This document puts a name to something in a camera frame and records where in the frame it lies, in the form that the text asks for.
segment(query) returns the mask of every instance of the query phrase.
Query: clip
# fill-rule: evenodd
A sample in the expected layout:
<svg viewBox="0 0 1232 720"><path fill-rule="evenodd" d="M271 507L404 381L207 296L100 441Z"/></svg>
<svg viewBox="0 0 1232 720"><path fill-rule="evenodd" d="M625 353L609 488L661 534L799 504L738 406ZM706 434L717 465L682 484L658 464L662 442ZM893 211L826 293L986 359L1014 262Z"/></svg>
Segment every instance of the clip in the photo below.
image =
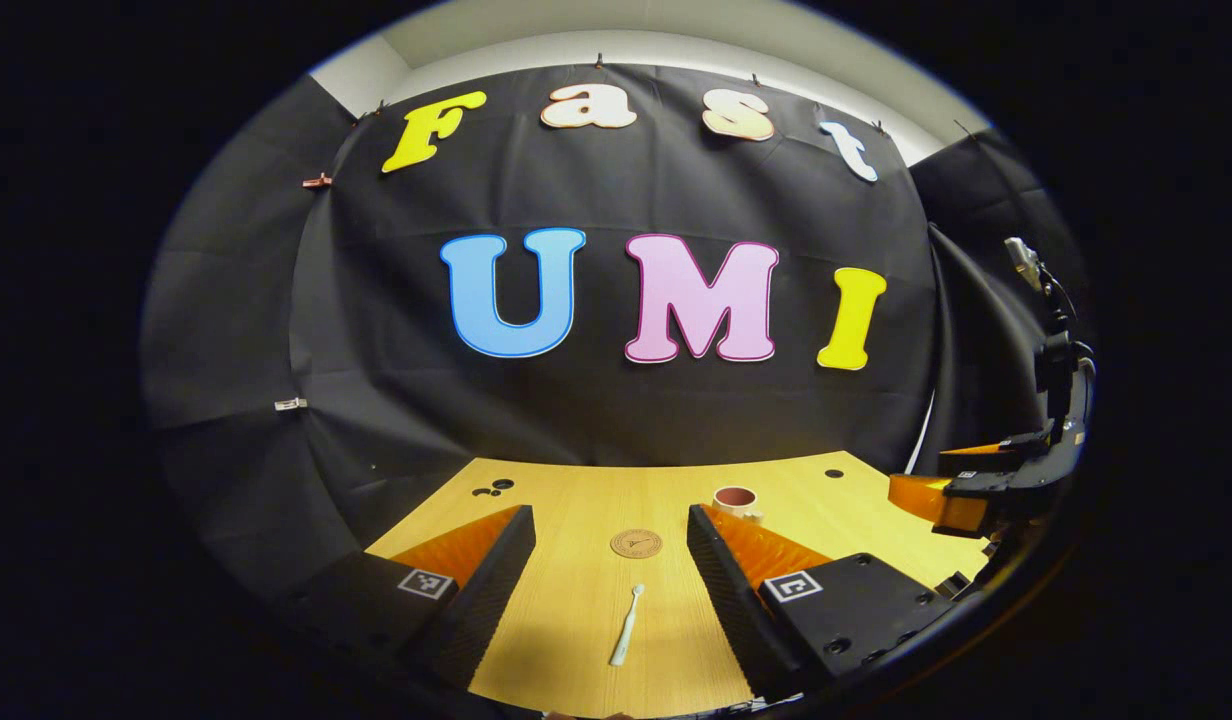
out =
<svg viewBox="0 0 1232 720"><path fill-rule="evenodd" d="M274 409L278 413L282 413L282 411L294 411L297 407L309 407L309 401L304 397L293 397L291 399L280 399L278 402L274 402Z"/></svg>
<svg viewBox="0 0 1232 720"><path fill-rule="evenodd" d="M318 173L318 178L308 179L308 181L301 182L302 187L326 187L331 184L331 178L326 176L326 173Z"/></svg>

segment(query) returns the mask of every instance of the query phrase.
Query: table surface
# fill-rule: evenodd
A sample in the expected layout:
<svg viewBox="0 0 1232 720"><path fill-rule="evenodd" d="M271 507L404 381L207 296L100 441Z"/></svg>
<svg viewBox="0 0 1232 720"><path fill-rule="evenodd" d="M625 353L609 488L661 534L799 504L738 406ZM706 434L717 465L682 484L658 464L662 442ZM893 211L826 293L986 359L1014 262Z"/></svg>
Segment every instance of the table surface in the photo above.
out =
<svg viewBox="0 0 1232 720"><path fill-rule="evenodd" d="M515 485L498 497L471 494L499 478ZM368 552L392 557L494 510L531 505L537 544L469 692L580 718L700 713L753 698L686 547L687 508L729 485L756 492L764 528L832 558L870 552L928 587L986 565L986 541L931 533L887 502L886 475L848 452L691 468L477 459ZM611 538L631 528L660 534L665 546L648 558L616 555ZM630 655L612 667L638 583L647 589Z"/></svg>

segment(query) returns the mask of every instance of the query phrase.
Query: cable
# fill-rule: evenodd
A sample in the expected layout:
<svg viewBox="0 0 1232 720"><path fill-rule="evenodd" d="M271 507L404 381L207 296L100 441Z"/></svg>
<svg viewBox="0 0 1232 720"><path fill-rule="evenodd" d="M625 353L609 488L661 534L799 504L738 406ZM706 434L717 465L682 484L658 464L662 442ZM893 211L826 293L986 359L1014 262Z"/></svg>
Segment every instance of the cable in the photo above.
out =
<svg viewBox="0 0 1232 720"><path fill-rule="evenodd" d="M1087 356L1078 359L1078 366L1087 370L1088 375L1090 375L1087 382L1083 383L1083 423L1087 423L1087 407L1092 403L1092 381L1096 377L1096 361L1092 360L1092 348L1085 343L1074 342L1074 345L1087 350Z"/></svg>
<svg viewBox="0 0 1232 720"><path fill-rule="evenodd" d="M1064 297L1064 303L1069 306L1069 313L1074 319L1074 322L1077 322L1078 309L1077 307L1074 307L1074 301L1069 300L1069 292L1064 291L1064 286L1061 286L1058 279L1056 279L1056 275L1047 272L1047 268L1042 263L1039 263L1039 270L1041 270L1041 272L1046 275L1047 282L1053 284L1056 286L1056 290L1060 291L1060 295Z"/></svg>

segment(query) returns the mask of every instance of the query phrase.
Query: yellow letter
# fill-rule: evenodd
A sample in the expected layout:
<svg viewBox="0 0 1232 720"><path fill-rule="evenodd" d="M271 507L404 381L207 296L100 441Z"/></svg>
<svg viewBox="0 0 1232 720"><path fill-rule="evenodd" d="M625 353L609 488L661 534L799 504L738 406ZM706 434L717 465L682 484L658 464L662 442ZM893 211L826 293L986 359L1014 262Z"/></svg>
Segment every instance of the yellow letter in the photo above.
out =
<svg viewBox="0 0 1232 720"><path fill-rule="evenodd" d="M588 97L570 100L582 92ZM590 123L601 128L622 128L638 115L630 111L630 96L614 85L569 85L549 94L561 100L540 110L540 122L556 128L579 128Z"/></svg>
<svg viewBox="0 0 1232 720"><path fill-rule="evenodd" d="M887 281L882 275L860 268L839 268L834 271L834 282L843 290L843 300L839 301L830 343L816 354L816 364L859 370L869 360L864 351L864 337L869 333L873 302L887 290Z"/></svg>
<svg viewBox="0 0 1232 720"><path fill-rule="evenodd" d="M744 137L748 141L766 141L776 134L763 97L736 90L711 90L703 95L707 108L700 115L703 123L718 136Z"/></svg>
<svg viewBox="0 0 1232 720"><path fill-rule="evenodd" d="M407 127L402 131L398 149L393 150L393 155L384 162L384 165L379 165L379 171L393 173L398 168L407 168L407 165L415 165L432 158L439 149L429 144L429 136L436 134L440 141L451 136L456 132L456 126L460 126L460 120L464 115L461 108L482 108L483 102L487 102L487 94L473 91L410 111L403 118L407 120Z"/></svg>

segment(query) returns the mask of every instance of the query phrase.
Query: ceiling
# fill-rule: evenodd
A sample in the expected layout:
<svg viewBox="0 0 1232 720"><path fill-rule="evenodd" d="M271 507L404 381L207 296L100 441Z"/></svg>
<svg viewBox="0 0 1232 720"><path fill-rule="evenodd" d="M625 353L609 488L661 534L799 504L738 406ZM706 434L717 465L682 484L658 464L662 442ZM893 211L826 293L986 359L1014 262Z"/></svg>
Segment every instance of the ceiling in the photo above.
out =
<svg viewBox="0 0 1232 720"><path fill-rule="evenodd" d="M782 0L450 0L379 32L411 69L513 39L636 30L702 37L788 60L890 105L941 142L988 120L944 83L853 28Z"/></svg>

